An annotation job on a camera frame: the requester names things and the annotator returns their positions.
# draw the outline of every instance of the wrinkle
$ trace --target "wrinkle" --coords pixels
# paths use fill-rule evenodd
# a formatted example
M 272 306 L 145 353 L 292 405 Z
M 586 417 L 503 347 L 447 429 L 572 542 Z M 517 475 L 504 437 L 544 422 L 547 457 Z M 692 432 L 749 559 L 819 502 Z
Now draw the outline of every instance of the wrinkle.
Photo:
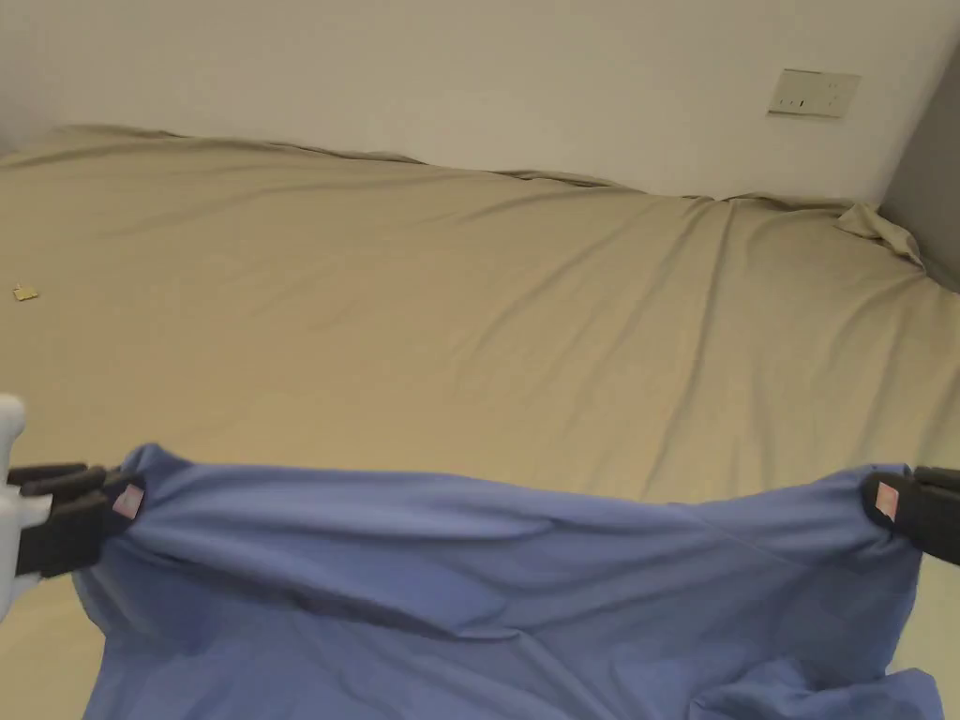
M 880 287 L 874 292 L 867 294 L 858 294 L 856 301 L 847 315 L 841 319 L 839 327 L 831 335 L 826 352 L 826 360 L 820 362 L 819 367 L 814 372 L 814 385 L 819 384 L 822 377 L 830 372 L 836 365 L 837 360 L 843 354 L 843 345 L 847 337 L 853 332 L 853 329 L 866 318 L 872 310 L 876 310 L 882 300 L 890 300 L 907 286 L 914 284 L 918 280 L 917 276 L 901 276 L 893 279 L 888 284 Z
M 767 233 L 776 229 L 776 226 L 787 225 L 790 217 L 785 215 L 771 215 L 756 224 L 754 230 L 743 242 L 744 275 L 749 275 L 754 269 L 756 246 L 765 239 Z
M 472 210 L 471 212 L 461 215 L 457 224 L 462 225 L 463 223 L 469 223 L 475 220 L 487 219 L 493 215 L 499 215 L 500 213 L 509 212 L 511 210 L 516 210 L 518 208 L 528 209 L 527 206 L 543 203 L 554 203 L 556 201 L 569 202 L 570 200 L 575 199 L 593 199 L 596 197 L 598 192 L 603 192 L 604 194 L 609 193 L 627 193 L 631 195 L 638 195 L 641 197 L 643 193 L 638 190 L 632 190 L 630 188 L 624 187 L 573 187 L 573 188 L 562 188 L 562 189 L 553 189 L 548 192 L 540 192 L 533 195 L 525 195 L 522 198 L 510 198 L 508 200 L 503 200 L 498 203 L 487 205 L 486 207 L 481 207 L 477 210 Z
M 538 716 L 540 717 L 555 717 L 558 718 L 558 720 L 559 718 L 563 718 L 565 720 L 569 717 L 561 709 L 556 708 L 540 696 L 535 695 L 523 689 L 522 687 L 504 683 L 498 679 L 480 674 L 472 668 L 462 665 L 459 662 L 451 662 L 446 658 L 430 659 L 429 657 L 424 656 L 399 657 L 396 653 L 396 650 L 393 647 L 390 647 L 390 645 L 387 643 L 374 642 L 368 636 L 366 636 L 366 634 L 359 632 L 353 627 L 344 625 L 342 628 L 344 632 L 348 635 L 351 635 L 358 644 L 364 646 L 368 652 L 376 655 L 380 660 L 383 660 L 398 672 L 409 672 L 412 667 L 416 667 L 421 677 L 428 678 L 435 684 L 447 688 L 453 693 L 461 696 L 469 696 L 473 702 L 488 709 L 502 710 L 502 707 L 494 708 L 490 702 L 490 698 L 500 696 L 502 699 L 504 694 L 509 693 L 515 698 L 515 700 L 524 701 L 523 705 L 527 709 L 530 709 L 531 706 L 535 707 L 539 711 Z M 567 674 L 567 677 L 564 678 L 564 680 L 571 684 L 579 684 L 577 678 L 569 674 Z M 498 689 L 498 692 L 492 692 L 494 687 Z M 565 687 L 555 687 L 557 690 L 565 690 L 568 688 L 569 685 L 566 685 Z M 520 708 L 518 708 L 517 711 L 517 719 L 520 717 L 526 717 L 526 714 L 520 714 Z
M 870 439 L 873 437 L 879 425 L 880 414 L 887 403 L 890 395 L 890 387 L 895 379 L 895 367 L 897 365 L 897 346 L 900 344 L 900 338 L 903 337 L 906 327 L 910 325 L 909 318 L 904 317 L 904 313 L 897 314 L 895 322 L 886 324 L 886 343 L 882 353 L 883 367 L 880 370 L 880 378 L 870 393 L 870 402 L 864 411 L 864 421 L 860 423 L 860 430 L 856 443 L 855 455 L 851 457 L 854 462 L 863 458 L 867 454 L 867 448 L 870 445 Z M 871 348 L 871 355 L 877 357 L 880 353 Z
M 770 412 L 766 398 L 768 394 L 763 387 L 762 374 L 754 369 L 750 373 L 750 417 L 752 420 L 752 436 L 758 439 L 760 455 L 760 477 L 766 481 L 768 478 L 775 478 L 776 475 L 776 456 L 775 448 L 776 433 L 774 425 L 774 414 Z M 737 492 L 736 479 L 739 475 L 730 475 L 732 484 L 727 487 L 726 497 L 736 497 L 742 493 Z
M 611 243 L 615 242 L 625 229 L 635 222 L 638 217 L 651 211 L 655 204 L 656 203 L 652 203 L 642 208 L 639 212 L 635 213 L 626 221 L 617 226 L 613 231 L 608 232 L 606 235 L 600 237 L 595 242 L 590 243 L 585 248 L 576 251 L 576 253 L 564 260 L 560 265 L 551 269 L 547 273 L 546 277 L 541 279 L 536 285 L 526 289 L 519 296 L 510 300 L 506 307 L 497 313 L 493 321 L 487 325 L 483 332 L 481 332 L 480 337 L 470 351 L 470 354 L 463 367 L 471 365 L 484 351 L 484 349 L 490 345 L 497 332 L 499 332 L 499 330 L 510 320 L 519 315 L 528 303 L 542 296 L 550 288 L 555 286 L 561 279 L 563 279 L 570 271 L 585 262 L 588 258 L 592 257 L 609 246 Z
M 588 403 L 590 396 L 595 392 L 596 386 L 599 385 L 605 377 L 609 376 L 609 368 L 613 359 L 634 335 L 636 329 L 646 318 L 647 313 L 654 306 L 653 299 L 662 291 L 667 281 L 671 279 L 677 260 L 685 250 L 693 230 L 700 221 L 703 220 L 704 216 L 707 215 L 713 207 L 713 204 L 714 201 L 710 199 L 698 199 L 691 203 L 690 207 L 684 211 L 684 216 L 688 217 L 686 225 L 677 234 L 674 242 L 670 244 L 666 254 L 660 259 L 658 268 L 652 273 L 652 281 L 646 286 L 639 300 L 635 303 L 634 309 L 630 312 L 626 322 L 620 328 L 613 343 L 606 349 L 603 356 L 594 365 L 587 379 L 577 389 L 574 396 L 573 409 L 567 417 L 564 427 L 560 431 L 559 437 L 564 441 L 572 434 L 580 418 L 580 414 L 584 406 Z M 626 430 L 626 427 L 621 428 L 621 438 L 615 441 L 615 444 L 622 444 L 624 442 L 622 435 Z M 597 470 L 588 480 L 588 487 L 591 488 L 591 491 L 595 486 L 595 480 L 606 472 L 606 467 L 609 466 L 613 454 L 612 447 L 608 447 L 603 459 L 598 463 Z M 645 484 L 640 496 L 642 497 L 644 494 L 646 494 Z
M 641 209 L 639 212 L 632 215 L 621 226 L 619 226 L 618 228 L 615 228 L 610 234 L 602 238 L 598 243 L 598 245 L 604 245 L 604 246 L 612 245 L 613 242 L 620 235 L 622 235 L 624 232 L 632 228 L 637 220 L 639 220 L 640 218 L 652 212 L 657 207 L 657 205 L 658 205 L 657 203 L 650 203 L 649 205 Z M 594 308 L 594 312 L 590 313 L 590 315 L 582 323 L 580 323 L 580 326 L 577 328 L 577 331 L 564 344 L 564 347 L 561 349 L 558 355 L 554 358 L 554 360 L 550 363 L 550 365 L 547 367 L 545 372 L 541 374 L 537 382 L 537 385 L 533 391 L 534 394 L 542 392 L 545 388 L 549 387 L 554 382 L 554 380 L 556 380 L 557 375 L 560 374 L 561 369 L 569 360 L 569 357 L 573 353 L 574 349 L 580 346 L 580 343 L 583 340 L 583 338 L 587 335 L 588 330 L 593 326 L 593 323 L 596 319 L 598 312 L 601 311 L 607 305 L 609 305 L 611 299 L 612 297 L 610 295 L 606 295 Z
M 924 423 L 920 446 L 917 448 L 916 461 L 918 463 L 939 462 L 934 459 L 935 451 L 933 448 L 943 445 L 948 446 L 947 443 L 943 442 L 942 436 L 949 432 L 949 421 L 954 420 L 958 410 L 960 410 L 960 367 L 953 369 L 950 381 L 944 390 Z
M 0 160 L 0 172 L 56 165 L 62 162 L 73 162 L 74 160 L 99 159 L 105 156 L 144 155 L 153 150 L 153 147 L 145 148 L 141 141 L 137 141 L 132 143 L 97 145 L 92 148 L 61 150 L 53 153 L 47 152 L 41 156 L 22 157 L 19 155 L 11 155 Z
M 713 260 L 713 268 L 710 272 L 709 284 L 704 297 L 703 311 L 701 312 L 701 319 L 697 332 L 697 343 L 693 353 L 693 366 L 687 374 L 680 400 L 673 406 L 673 409 L 670 412 L 670 417 L 666 422 L 663 432 L 663 437 L 666 438 L 674 437 L 676 434 L 677 428 L 683 421 L 684 415 L 689 410 L 690 400 L 693 398 L 696 386 L 699 383 L 700 376 L 703 372 L 707 338 L 710 330 L 713 327 L 713 316 L 716 313 L 717 291 L 720 287 L 720 275 L 723 270 L 724 256 L 726 255 L 727 248 L 730 245 L 730 229 L 733 223 L 733 215 L 736 211 L 732 205 L 728 204 L 727 208 L 727 222 L 724 223 L 723 230 L 720 233 L 716 255 L 714 256 Z M 656 482 L 656 478 L 660 473 L 660 468 L 663 466 L 663 461 L 666 459 L 668 447 L 668 444 L 660 442 L 657 449 L 657 455 L 655 456 L 654 462 L 651 465 L 647 475 L 647 482 L 644 484 L 641 497 L 645 496 L 649 492 L 650 488 L 653 487 L 653 483 Z
M 250 663 L 249 651 L 246 658 Z M 209 720 L 210 715 L 221 704 L 224 697 L 229 695 L 230 687 L 236 682 L 235 677 L 225 678 L 222 674 L 210 677 L 204 673 L 204 685 L 194 689 L 197 695 L 189 708 L 184 709 L 183 720 Z
M 260 188 L 244 193 L 238 193 L 222 200 L 208 201 L 195 204 L 184 210 L 170 210 L 168 212 L 158 213 L 153 217 L 131 225 L 123 226 L 108 232 L 101 233 L 96 237 L 103 239 L 114 238 L 129 235 L 145 230 L 154 230 L 158 228 L 173 228 L 183 225 L 192 220 L 197 220 L 204 216 L 223 213 L 239 204 L 246 204 L 255 200 L 273 197 L 275 195 L 285 195 L 287 193 L 316 192 L 318 190 L 371 190 L 395 187 L 398 185 L 414 186 L 436 184 L 438 182 L 450 182 L 462 178 L 457 175 L 437 175 L 429 178 L 420 178 L 417 180 L 396 179 L 396 180 L 378 180 L 376 182 L 364 181 L 356 183 L 343 182 L 308 182 L 302 185 L 287 185 L 284 187 Z
M 302 627 L 307 623 L 301 622 L 300 619 L 301 615 L 293 614 L 292 624 L 297 630 L 297 632 L 295 632 L 295 636 L 301 639 L 300 647 L 302 648 L 302 652 L 316 662 L 322 669 L 326 670 L 329 677 L 335 678 L 337 686 L 345 695 L 363 703 L 369 709 L 376 710 L 383 718 L 387 720 L 404 720 L 404 713 L 388 705 L 386 702 L 376 697 L 374 693 L 362 692 L 360 689 L 358 689 L 356 682 L 348 677 L 344 667 L 340 664 L 331 662 L 327 657 L 327 654 L 323 651 L 322 647 L 319 646 L 318 643 L 314 643 L 309 640 L 309 638 L 314 636 L 316 633 L 314 632 L 313 628 Z M 342 629 L 346 630 L 346 627 L 348 626 L 345 623 L 341 624 Z M 352 634 L 356 639 L 361 640 L 362 644 L 369 645 L 369 643 L 363 642 L 364 638 L 362 638 L 359 633 Z

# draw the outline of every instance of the mattress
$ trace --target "mattress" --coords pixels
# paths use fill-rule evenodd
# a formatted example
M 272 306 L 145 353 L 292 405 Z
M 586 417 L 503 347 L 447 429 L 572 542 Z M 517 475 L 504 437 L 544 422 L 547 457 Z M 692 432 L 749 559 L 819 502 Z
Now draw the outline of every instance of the mattress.
M 647 502 L 960 468 L 960 297 L 911 253 L 842 202 L 67 128 L 0 160 L 0 287 L 39 292 L 0 302 L 13 460 L 159 442 Z M 898 657 L 948 716 L 958 594 L 924 563 Z M 5 709 L 78 717 L 101 647 L 68 582 L 32 591 Z

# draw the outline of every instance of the blue shirt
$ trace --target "blue shirt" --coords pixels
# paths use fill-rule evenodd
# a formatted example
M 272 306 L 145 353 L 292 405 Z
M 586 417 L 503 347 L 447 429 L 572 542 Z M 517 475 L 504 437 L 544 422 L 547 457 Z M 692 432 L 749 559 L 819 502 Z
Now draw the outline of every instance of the blue shirt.
M 77 573 L 88 720 L 939 720 L 886 674 L 921 554 L 869 468 L 653 506 L 425 473 L 194 465 Z

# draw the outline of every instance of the wall outlet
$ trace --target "wall outlet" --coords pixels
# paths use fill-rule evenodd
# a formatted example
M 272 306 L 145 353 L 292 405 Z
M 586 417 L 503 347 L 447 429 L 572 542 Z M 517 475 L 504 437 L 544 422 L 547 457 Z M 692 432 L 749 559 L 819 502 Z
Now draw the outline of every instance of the wall outlet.
M 771 115 L 844 117 L 859 84 L 859 75 L 784 70 L 767 110 Z

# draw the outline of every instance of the gray wall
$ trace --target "gray wall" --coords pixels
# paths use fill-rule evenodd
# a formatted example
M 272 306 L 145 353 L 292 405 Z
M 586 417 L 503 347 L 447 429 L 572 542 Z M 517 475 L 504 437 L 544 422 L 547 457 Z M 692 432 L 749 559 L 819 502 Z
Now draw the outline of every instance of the gray wall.
M 960 292 L 960 48 L 907 145 L 880 212 L 913 232 L 930 275 Z

